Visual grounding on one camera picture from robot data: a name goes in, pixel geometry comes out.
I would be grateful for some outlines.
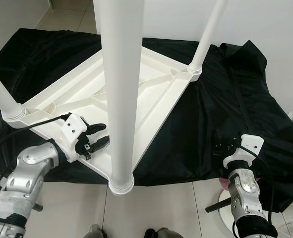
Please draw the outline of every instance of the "metal rod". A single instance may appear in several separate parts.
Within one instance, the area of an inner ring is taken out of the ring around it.
[[[231,204],[231,198],[229,197],[229,198],[227,198],[227,199],[225,199],[225,200],[223,200],[221,202],[217,202],[217,203],[215,203],[215,204],[213,204],[213,205],[211,205],[209,207],[206,207],[205,210],[206,210],[206,212],[209,213],[209,212],[216,211],[216,210],[218,210],[220,208],[226,207],[226,206],[228,206],[230,204]]]
[[[144,0],[101,1],[101,43],[106,81],[114,194],[134,185],[132,154],[141,62]]]
[[[37,203],[35,203],[34,207],[33,207],[33,210],[37,211],[37,212],[41,212],[43,210],[43,206],[42,205],[39,205]]]
[[[17,119],[25,114],[25,109],[19,103],[17,103],[4,85],[0,82],[0,110],[3,118]]]
[[[206,58],[207,52],[210,47],[211,39],[216,31],[218,23],[221,19],[222,14],[225,11],[228,0],[217,0],[205,27],[204,33],[202,34],[198,48],[192,59],[192,62],[188,66],[188,72],[194,74],[201,74],[202,64]]]

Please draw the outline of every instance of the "black fabric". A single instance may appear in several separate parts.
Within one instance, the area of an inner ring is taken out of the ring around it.
[[[198,42],[146,38],[143,46],[189,64]],[[20,29],[0,51],[0,80],[24,103],[100,49],[99,35]],[[135,169],[135,184],[227,178],[222,161],[232,153],[228,145],[249,133],[264,139],[260,156],[274,176],[273,211],[284,211],[293,201],[293,122],[269,94],[266,64],[250,41],[242,47],[211,45],[199,80],[186,88]],[[0,117],[0,136],[11,130]],[[43,142],[30,131],[16,135],[3,146],[1,166],[8,163],[4,158],[15,159],[24,148]],[[260,200],[267,209],[267,174],[257,160],[251,169],[263,178]],[[79,162],[60,164],[46,181],[107,183]]]

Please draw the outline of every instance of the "white wall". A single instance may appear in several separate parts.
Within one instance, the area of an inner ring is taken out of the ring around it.
[[[94,0],[97,31],[99,1]],[[200,40],[215,1],[145,0],[144,36]],[[272,96],[293,111],[293,0],[229,0],[212,44],[251,40],[265,55]]]
[[[0,0],[0,50],[19,28],[34,28],[48,0]]]

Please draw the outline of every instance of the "gray shoe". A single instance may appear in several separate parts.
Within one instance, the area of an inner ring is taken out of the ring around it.
[[[103,230],[100,229],[99,225],[93,224],[84,238],[108,238],[108,236]]]
[[[148,229],[145,232],[144,238],[183,238],[177,232],[168,230],[167,228],[161,228],[157,232],[153,229]]]

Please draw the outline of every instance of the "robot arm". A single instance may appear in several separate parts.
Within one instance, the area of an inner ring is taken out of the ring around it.
[[[17,166],[8,176],[0,191],[0,238],[22,238],[44,177],[50,169],[79,156],[90,159],[92,153],[109,142],[105,136],[90,144],[88,135],[106,128],[104,124],[88,125],[78,115],[66,115],[66,121],[57,142],[50,139],[40,146],[23,150],[17,157]]]
[[[243,135],[241,145],[258,154],[263,139],[259,136]],[[249,169],[255,157],[241,148],[224,159],[229,169],[229,192],[231,212],[240,238],[277,238],[277,231],[263,214],[259,201],[260,188],[253,171]]]
[[[58,166],[63,153],[47,142],[23,150],[17,166],[0,191],[0,238],[22,238],[46,173]]]

